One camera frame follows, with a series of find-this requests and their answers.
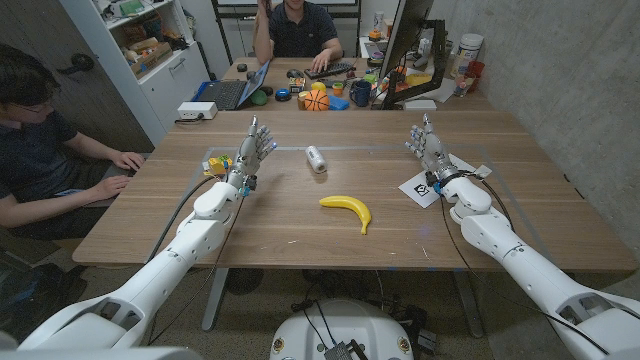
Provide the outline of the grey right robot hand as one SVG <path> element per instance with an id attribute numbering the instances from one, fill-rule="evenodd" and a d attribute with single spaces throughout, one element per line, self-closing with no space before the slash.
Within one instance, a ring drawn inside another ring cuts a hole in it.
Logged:
<path id="1" fill-rule="evenodd" d="M 450 180 L 461 176 L 461 172 L 452 164 L 448 152 L 435 134 L 427 113 L 423 116 L 422 127 L 411 127 L 410 138 L 405 146 L 420 160 L 426 171 L 429 186 L 444 187 Z"/>

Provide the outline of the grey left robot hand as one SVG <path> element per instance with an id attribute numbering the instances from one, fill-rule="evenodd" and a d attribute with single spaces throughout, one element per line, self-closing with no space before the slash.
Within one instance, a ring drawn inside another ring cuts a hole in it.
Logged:
<path id="1" fill-rule="evenodd" d="M 243 192 L 245 187 L 254 190 L 256 181 L 252 180 L 252 177 L 259 170 L 261 161 L 276 147 L 270 129 L 266 125 L 259 126 L 257 116 L 254 115 L 248 133 L 234 156 L 226 182 L 240 192 Z"/>

